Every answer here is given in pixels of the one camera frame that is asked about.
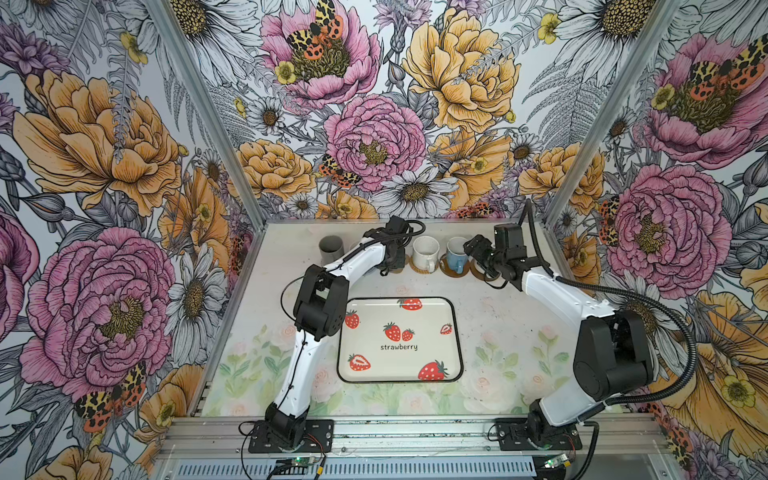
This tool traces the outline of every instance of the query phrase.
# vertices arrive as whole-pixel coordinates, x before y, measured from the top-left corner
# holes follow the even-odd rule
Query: butterfly
[[[338,40],[344,32],[344,21],[336,14],[333,0],[319,0],[315,7],[315,21],[309,30],[299,30],[288,35],[288,45],[307,60],[320,60],[331,40]]]
[[[614,220],[616,219],[618,211],[618,195],[614,195],[600,205],[599,212],[603,217],[602,220],[600,220],[600,241],[609,247],[615,247],[619,244],[619,233],[616,231],[616,226],[614,225]]]
[[[768,56],[768,34],[750,43],[735,58],[722,65],[714,61],[698,61],[690,66],[689,81],[694,85],[690,96],[696,101],[705,101],[714,93],[728,87],[742,91],[749,87],[765,72],[763,60]]]
[[[323,155],[317,170],[326,177],[331,177],[331,180],[336,182],[341,188],[352,187],[362,180],[358,174],[344,171],[336,159],[328,154]]]
[[[140,362],[112,389],[82,396],[74,403],[74,410],[85,420],[83,430],[98,433],[106,428],[113,415],[120,416],[124,409],[138,405],[147,391],[146,381],[147,364]]]

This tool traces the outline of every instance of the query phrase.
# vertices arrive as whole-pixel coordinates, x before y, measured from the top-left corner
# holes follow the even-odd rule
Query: metal corner post
[[[194,60],[170,2],[168,0],[152,0],[145,2],[145,5],[157,26],[157,31],[160,33],[168,54],[174,60],[174,69],[178,70],[177,76],[190,92],[192,101],[197,106],[197,110],[208,128],[224,166],[232,177],[237,191],[240,192],[240,199],[243,201],[243,206],[251,222],[258,231],[263,230],[264,216],[256,198],[251,194],[250,184],[245,178],[243,169],[235,158],[230,137],[224,130],[223,122],[219,117],[214,101],[208,94],[203,75],[197,68],[197,62]]]
[[[573,167],[565,175],[565,179],[547,211],[546,225],[548,229],[554,228],[558,215],[576,191],[581,177],[587,171],[592,157],[600,147],[605,132],[611,128],[611,124],[619,114],[622,101],[629,95],[630,88],[645,68],[650,54],[658,48],[664,31],[669,28],[681,3],[680,0],[658,0],[648,15],[645,28],[637,38],[637,44],[630,51],[626,65],[617,73],[613,87],[601,105],[587,137],[581,143]]]

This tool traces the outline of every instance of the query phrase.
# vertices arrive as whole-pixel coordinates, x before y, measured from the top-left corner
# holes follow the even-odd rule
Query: coaster
[[[442,254],[442,257],[440,257],[440,271],[443,272],[445,275],[450,276],[451,278],[462,278],[464,275],[469,273],[469,268],[465,267],[464,271],[461,273],[456,273],[453,270],[451,270],[451,267],[448,266],[448,254],[444,253]]]
[[[454,382],[462,375],[448,299],[358,298],[346,311],[336,366],[344,382]]]
[[[422,269],[418,268],[416,265],[413,264],[413,257],[411,257],[410,255],[406,255],[406,257],[408,257],[408,265],[410,265],[411,268],[413,268],[414,272],[421,273],[422,275],[431,275],[432,273],[434,273],[434,272],[429,272],[427,270],[422,270]]]
[[[476,279],[480,280],[481,282],[492,282],[499,278],[501,275],[496,274],[493,278],[485,278],[485,271],[481,272],[480,268],[475,265],[475,259],[472,259],[472,262],[469,263],[469,269],[472,271],[472,275],[475,276]]]

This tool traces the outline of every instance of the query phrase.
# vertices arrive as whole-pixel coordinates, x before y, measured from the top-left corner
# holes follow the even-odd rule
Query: wooden coaster
[[[497,274],[493,278],[485,278],[485,272],[481,272],[480,269],[475,265],[474,258],[472,259],[472,262],[469,263],[469,269],[472,271],[472,275],[474,275],[475,278],[481,282],[492,282],[500,277],[500,275]]]
[[[442,257],[440,257],[440,271],[442,271],[445,275],[450,276],[451,278],[462,278],[464,275],[469,273],[469,268],[465,268],[464,272],[462,273],[456,273],[453,270],[451,270],[451,267],[448,266],[448,254],[444,253],[442,254]]]
[[[408,257],[408,265],[410,265],[411,268],[413,268],[414,272],[421,273],[422,275],[429,275],[430,273],[434,273],[434,272],[428,272],[427,270],[422,270],[418,268],[416,265],[413,264],[413,257],[411,257],[410,255],[406,255],[406,257]]]

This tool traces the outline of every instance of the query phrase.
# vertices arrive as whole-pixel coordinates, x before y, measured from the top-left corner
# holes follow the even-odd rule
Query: halved strawberry illustration
[[[400,341],[400,327],[395,325],[394,322],[384,325],[384,333],[386,334],[387,338],[393,342]]]
[[[350,369],[359,372],[371,368],[371,362],[366,360],[364,356],[353,353],[349,356],[349,367]]]
[[[422,382],[439,382],[440,380],[445,380],[446,373],[443,362],[435,360],[424,365],[422,371],[419,372],[419,380]]]
[[[401,298],[397,303],[406,310],[418,310],[422,308],[422,301],[418,298]]]
[[[346,316],[344,317],[344,323],[346,323],[349,328],[356,329],[360,324],[360,317],[355,310],[352,310],[351,312],[346,313]]]

